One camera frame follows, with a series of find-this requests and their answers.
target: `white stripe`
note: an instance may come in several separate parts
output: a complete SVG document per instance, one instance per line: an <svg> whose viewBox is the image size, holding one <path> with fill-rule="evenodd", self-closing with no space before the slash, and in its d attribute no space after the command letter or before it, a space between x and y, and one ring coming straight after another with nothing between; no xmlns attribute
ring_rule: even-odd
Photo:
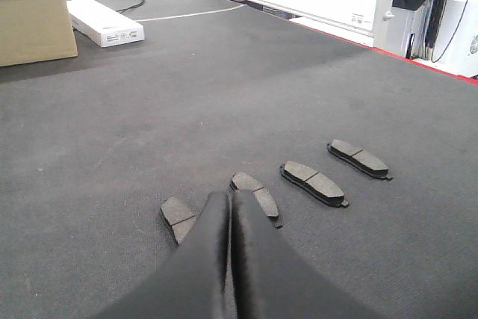
<svg viewBox="0 0 478 319"><path fill-rule="evenodd" d="M207 14L216 14L216 13L223 13L225 11L236 10L240 7L245 7L245 4L238 5L237 7L229 7L227 9L221 10L212 10L212 11L203 11L201 13L191 13L191 14L184 14L184 15L175 15L175 16L162 16L160 18L149 18L149 19L139 19L135 20L135 22L153 22L155 20L167 20L167 19L178 19L178 18L188 18L189 16L196 16L196 15L207 15Z"/></svg>

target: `small box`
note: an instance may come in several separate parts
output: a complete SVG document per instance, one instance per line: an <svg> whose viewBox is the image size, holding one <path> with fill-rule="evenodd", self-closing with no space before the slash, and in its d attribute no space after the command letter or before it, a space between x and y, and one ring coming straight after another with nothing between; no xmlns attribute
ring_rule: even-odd
<svg viewBox="0 0 478 319"><path fill-rule="evenodd" d="M0 0L0 66L77 55L66 0Z"/></svg>
<svg viewBox="0 0 478 319"><path fill-rule="evenodd" d="M102 48L144 40L143 26L95 0L66 2L73 28Z"/></svg>

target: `red edge strip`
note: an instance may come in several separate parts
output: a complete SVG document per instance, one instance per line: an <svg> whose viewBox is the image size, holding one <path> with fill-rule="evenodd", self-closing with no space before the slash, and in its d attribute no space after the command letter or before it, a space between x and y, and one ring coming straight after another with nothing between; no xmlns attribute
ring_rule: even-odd
<svg viewBox="0 0 478 319"><path fill-rule="evenodd" d="M299 24L299 23L294 23L296 25L300 25L304 28L307 28L307 29L311 29L313 31L317 31L319 33L322 33L322 34L326 34L326 35L329 35L331 37L334 37L336 39L340 39L340 40L343 40L343 41L347 41L348 43L352 43L352 44L355 44L355 45L358 45L358 46L361 46L362 48L366 48L366 49L370 49L370 50L373 50L375 52L378 52L380 54L384 54L384 55L387 55L387 56L391 56L393 58L396 58L396 59L400 59L402 61L406 61L407 63L411 63L411 64L414 64L414 65L418 65L418 66L421 66L421 67L424 67L426 69L430 69L430 70L433 70L435 72L439 72L441 74L444 74L444 75L448 75L448 76L451 76L453 78L457 78L458 80L461 80L461 81L465 81L465 82L468 82L470 84L473 84L473 85L476 85L478 86L478 80L475 80L474 78L467 78L466 76L462 76L462 75L455 75L455 74L450 74L449 72L446 72L446 71L443 71L443 70L439 70L439 69L436 69L434 67L430 67L430 66L427 66L425 64L421 64L421 63L418 63L416 61L413 61L411 59L407 59L407 58L402 58L401 56L399 55L396 55L392 52L387 52L385 50L382 50L382 49L379 49L379 48L371 48L369 46L366 46L364 44L360 44L360 43L356 43L355 41L352 41L352 40L348 40L348 39L345 39L344 37L339 37L337 35L334 35L334 34L329 34L329 33L326 33L325 31L321 31L321 30L317 30L315 28L311 28L310 26L307 26L307 25L303 25L303 24Z"/></svg>

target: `brake pad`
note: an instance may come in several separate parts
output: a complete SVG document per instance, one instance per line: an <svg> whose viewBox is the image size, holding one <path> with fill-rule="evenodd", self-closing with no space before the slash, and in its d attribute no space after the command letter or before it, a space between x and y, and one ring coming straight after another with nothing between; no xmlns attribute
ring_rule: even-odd
<svg viewBox="0 0 478 319"><path fill-rule="evenodd" d="M252 191L264 213L273 221L274 226L282 227L276 201L262 183L244 172L238 172L233 175L230 185L233 190Z"/></svg>
<svg viewBox="0 0 478 319"><path fill-rule="evenodd" d="M280 167L282 177L309 192L326 205L347 207L344 192L322 173L297 162L287 161Z"/></svg>
<svg viewBox="0 0 478 319"><path fill-rule="evenodd" d="M393 177L388 175L388 166L386 164L360 147L355 147L350 143L335 139L327 144L327 149L333 155L348 162L370 177L387 179L388 181L393 179Z"/></svg>
<svg viewBox="0 0 478 319"><path fill-rule="evenodd" d="M196 217L189 207L175 197L163 202L160 214L177 244L181 244L196 222Z"/></svg>

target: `white cardboard box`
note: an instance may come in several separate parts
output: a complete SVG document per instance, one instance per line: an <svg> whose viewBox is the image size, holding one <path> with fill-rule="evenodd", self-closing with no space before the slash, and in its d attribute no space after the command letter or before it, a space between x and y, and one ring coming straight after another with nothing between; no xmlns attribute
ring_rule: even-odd
<svg viewBox="0 0 478 319"><path fill-rule="evenodd" d="M102 48L144 40L143 26L95 0L66 2L73 28Z"/></svg>

